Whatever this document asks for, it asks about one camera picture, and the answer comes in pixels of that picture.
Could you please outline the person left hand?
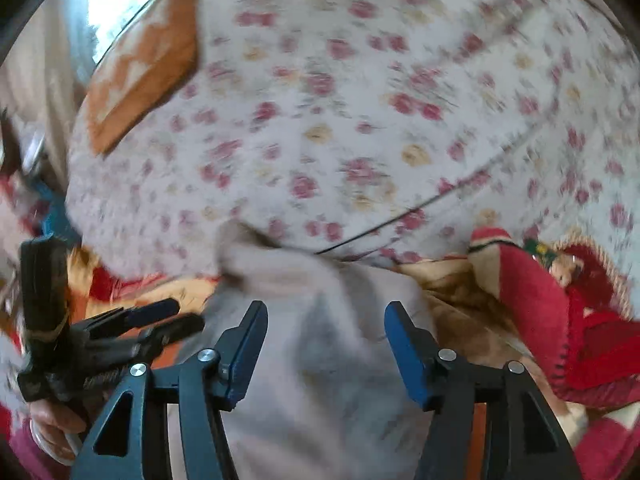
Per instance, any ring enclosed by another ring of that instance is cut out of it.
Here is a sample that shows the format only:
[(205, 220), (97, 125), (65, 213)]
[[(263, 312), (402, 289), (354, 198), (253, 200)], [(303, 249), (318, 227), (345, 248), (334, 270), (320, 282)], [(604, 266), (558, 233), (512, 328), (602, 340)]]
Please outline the person left hand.
[(86, 422), (65, 405), (49, 400), (28, 404), (29, 430), (35, 444), (56, 462), (70, 466), (81, 448)]

